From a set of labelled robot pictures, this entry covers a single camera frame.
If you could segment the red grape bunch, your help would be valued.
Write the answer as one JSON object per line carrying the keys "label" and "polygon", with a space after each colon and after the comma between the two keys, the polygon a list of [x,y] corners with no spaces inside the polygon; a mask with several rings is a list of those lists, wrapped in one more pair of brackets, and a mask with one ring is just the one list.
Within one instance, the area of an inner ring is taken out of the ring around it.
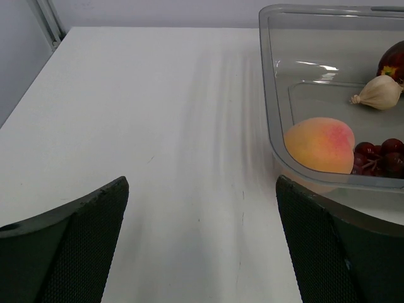
{"label": "red grape bunch", "polygon": [[403,142],[390,138],[381,145],[358,143],[351,174],[403,179]]}

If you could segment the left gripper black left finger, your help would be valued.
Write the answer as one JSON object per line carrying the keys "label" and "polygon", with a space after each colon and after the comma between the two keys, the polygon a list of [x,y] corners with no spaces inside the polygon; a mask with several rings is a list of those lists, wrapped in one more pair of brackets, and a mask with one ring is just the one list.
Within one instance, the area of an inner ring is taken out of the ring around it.
{"label": "left gripper black left finger", "polygon": [[101,302],[129,184],[1,227],[1,302]]}

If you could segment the yellow pink peach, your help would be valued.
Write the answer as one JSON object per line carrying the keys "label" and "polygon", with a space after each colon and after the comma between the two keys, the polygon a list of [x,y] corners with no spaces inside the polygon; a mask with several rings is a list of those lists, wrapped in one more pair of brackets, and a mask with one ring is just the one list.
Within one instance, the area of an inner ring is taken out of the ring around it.
{"label": "yellow pink peach", "polygon": [[320,172],[349,174],[354,165],[355,136],[344,122],[314,117],[292,126],[283,137],[295,161]]}

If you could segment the dark red apple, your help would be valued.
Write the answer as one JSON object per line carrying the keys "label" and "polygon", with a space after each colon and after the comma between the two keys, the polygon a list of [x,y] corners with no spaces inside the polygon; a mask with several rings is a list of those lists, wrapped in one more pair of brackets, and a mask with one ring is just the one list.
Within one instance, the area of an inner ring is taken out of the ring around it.
{"label": "dark red apple", "polygon": [[404,80],[404,41],[391,46],[381,57],[377,76],[387,75],[394,79],[400,86]]}

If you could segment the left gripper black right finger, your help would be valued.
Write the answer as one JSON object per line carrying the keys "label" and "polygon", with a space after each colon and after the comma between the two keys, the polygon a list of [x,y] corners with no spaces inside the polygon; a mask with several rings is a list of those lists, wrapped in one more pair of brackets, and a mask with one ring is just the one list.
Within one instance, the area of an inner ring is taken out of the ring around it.
{"label": "left gripper black right finger", "polygon": [[403,302],[403,226],[281,175],[276,200],[303,302]]}

